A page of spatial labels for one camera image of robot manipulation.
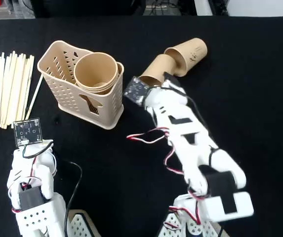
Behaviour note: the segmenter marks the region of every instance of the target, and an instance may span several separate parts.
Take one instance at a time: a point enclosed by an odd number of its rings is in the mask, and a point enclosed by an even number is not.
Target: circuit board
[[[15,143],[17,147],[42,142],[39,118],[15,121],[13,125]]]
[[[141,81],[138,77],[133,77],[126,87],[123,95],[133,103],[142,106],[142,102],[145,99],[149,88],[150,87],[143,81]]]

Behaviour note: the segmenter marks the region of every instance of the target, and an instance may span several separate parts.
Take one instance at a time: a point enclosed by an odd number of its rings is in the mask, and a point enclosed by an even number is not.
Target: black table surface
[[[124,86],[164,49],[198,37],[208,55],[185,77],[218,145],[245,171],[255,214],[222,223],[231,236],[283,236],[283,18],[94,17],[0,21],[0,54],[32,54],[38,61],[55,40],[114,56],[125,66]],[[40,73],[34,66],[31,93]],[[41,119],[58,159],[55,190],[69,200],[77,170],[83,181],[73,209],[86,210],[100,234],[155,236],[167,207],[186,192],[183,177],[167,171],[169,147],[126,140],[153,127],[150,116],[124,100],[113,130],[58,109],[42,83],[31,117]],[[6,195],[15,149],[12,130],[0,129],[0,237],[19,236]]]

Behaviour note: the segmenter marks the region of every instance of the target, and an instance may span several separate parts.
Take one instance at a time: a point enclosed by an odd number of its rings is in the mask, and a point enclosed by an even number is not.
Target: beige plastic basket
[[[77,61],[90,53],[92,52],[89,50],[76,48],[64,41],[55,41],[39,60],[37,68],[43,74],[61,110],[104,129],[112,129],[123,113],[124,67],[117,62],[119,78],[109,93],[98,95],[87,92],[76,84],[73,70]],[[94,100],[98,102],[95,105],[100,105],[93,106]]]

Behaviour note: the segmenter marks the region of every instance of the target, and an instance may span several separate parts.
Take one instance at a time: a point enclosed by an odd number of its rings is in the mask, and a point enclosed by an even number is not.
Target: brown paper cup
[[[207,55],[207,46],[199,38],[194,38],[177,46],[167,48],[164,53],[176,61],[174,74],[183,77]]]
[[[162,85],[164,82],[163,73],[174,74],[176,67],[175,60],[166,54],[158,55],[148,68],[139,77],[147,85]]]
[[[78,86],[93,93],[113,85],[118,75],[115,59],[106,53],[88,54],[79,59],[74,67]]]

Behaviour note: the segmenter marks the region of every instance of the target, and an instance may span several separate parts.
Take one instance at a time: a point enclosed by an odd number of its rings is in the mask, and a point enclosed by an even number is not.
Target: stacked paper cups
[[[74,68],[75,80],[80,88],[94,94],[105,95],[112,89],[119,77],[116,60],[101,52],[82,57]],[[100,106],[96,100],[89,99],[94,107]]]

